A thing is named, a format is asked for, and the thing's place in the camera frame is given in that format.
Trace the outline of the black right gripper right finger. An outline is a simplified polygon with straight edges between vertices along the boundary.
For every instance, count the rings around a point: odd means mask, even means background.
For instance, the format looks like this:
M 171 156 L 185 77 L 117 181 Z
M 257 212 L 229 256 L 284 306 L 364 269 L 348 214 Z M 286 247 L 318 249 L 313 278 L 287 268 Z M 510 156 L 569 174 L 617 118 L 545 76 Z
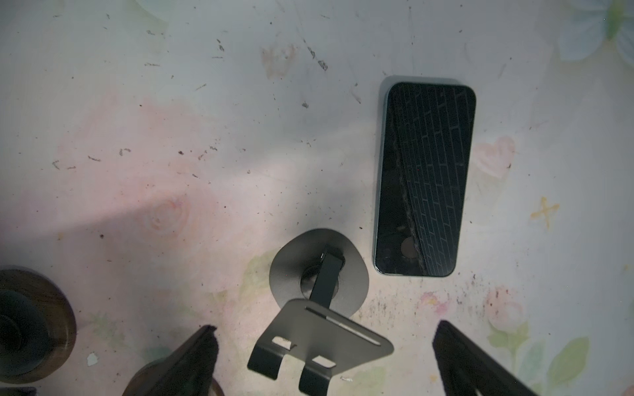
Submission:
M 447 395 L 536 396 L 447 320 L 439 322 L 433 349 Z

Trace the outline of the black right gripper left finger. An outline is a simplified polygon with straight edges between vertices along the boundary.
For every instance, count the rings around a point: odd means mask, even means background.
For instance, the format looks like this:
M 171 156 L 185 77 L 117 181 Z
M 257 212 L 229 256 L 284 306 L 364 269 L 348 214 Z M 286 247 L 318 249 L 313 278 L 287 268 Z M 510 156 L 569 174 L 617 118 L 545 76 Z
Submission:
M 218 354 L 216 327 L 205 325 L 176 351 L 138 371 L 123 394 L 208 395 Z

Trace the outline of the grey stand far right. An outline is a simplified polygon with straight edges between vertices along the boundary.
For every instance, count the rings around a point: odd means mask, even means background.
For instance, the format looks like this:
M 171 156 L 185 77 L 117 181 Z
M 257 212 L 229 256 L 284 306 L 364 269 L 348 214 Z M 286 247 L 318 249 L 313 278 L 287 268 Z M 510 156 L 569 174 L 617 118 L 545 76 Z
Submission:
M 292 239 L 272 260 L 271 292 L 281 310 L 259 337 L 248 368 L 276 380 L 285 356 L 304 364 L 299 390 L 326 395 L 333 377 L 389 356 L 393 344 L 354 322 L 369 290 L 352 241 L 333 229 Z

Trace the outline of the black phone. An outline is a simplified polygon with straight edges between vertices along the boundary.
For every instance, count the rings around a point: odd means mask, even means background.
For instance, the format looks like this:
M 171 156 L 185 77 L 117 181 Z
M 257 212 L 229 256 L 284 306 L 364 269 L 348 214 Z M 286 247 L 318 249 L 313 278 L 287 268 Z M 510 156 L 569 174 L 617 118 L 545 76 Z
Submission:
M 448 277 L 457 265 L 476 94 L 451 79 L 384 80 L 374 267 Z

